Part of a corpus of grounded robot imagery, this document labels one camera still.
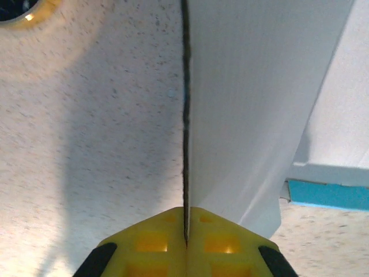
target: blue strip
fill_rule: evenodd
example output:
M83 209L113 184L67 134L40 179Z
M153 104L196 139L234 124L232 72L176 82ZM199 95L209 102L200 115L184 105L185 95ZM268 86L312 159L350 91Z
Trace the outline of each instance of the blue strip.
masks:
M369 189L362 186L315 184L288 181L291 201L294 204L369 211Z

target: yellow plastic piece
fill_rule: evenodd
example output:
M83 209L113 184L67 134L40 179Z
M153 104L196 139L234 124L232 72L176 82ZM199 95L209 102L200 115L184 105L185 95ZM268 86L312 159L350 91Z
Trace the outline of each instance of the yellow plastic piece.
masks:
M273 277L258 247L278 247L201 208L191 208L190 241L183 207L170 209L102 241L118 245L101 277Z

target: white panel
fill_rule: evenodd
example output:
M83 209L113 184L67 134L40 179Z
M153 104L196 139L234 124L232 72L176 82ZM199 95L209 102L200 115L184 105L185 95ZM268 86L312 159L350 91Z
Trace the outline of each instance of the white panel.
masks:
M191 203L269 236L351 2L189 4Z
M369 1L357 0L289 177L369 185Z

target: speckled ceiling tile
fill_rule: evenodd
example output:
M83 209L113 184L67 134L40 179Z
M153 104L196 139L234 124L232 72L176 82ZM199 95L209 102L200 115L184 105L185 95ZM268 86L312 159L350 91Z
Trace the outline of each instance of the speckled ceiling tile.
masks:
M280 203L272 241L299 276L369 276L369 213Z
M182 204L179 1L64 0L0 38L1 276L71 276Z

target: yellow plastic object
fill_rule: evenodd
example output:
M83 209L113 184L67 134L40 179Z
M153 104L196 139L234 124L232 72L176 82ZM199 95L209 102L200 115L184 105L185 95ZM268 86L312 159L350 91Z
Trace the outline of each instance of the yellow plastic object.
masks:
M112 235L74 277L297 276L268 239L201 208L191 208L190 221L187 246L183 207Z
M32 28L54 14L61 2L62 0L39 0L26 13L12 20L1 21L0 27L13 29Z

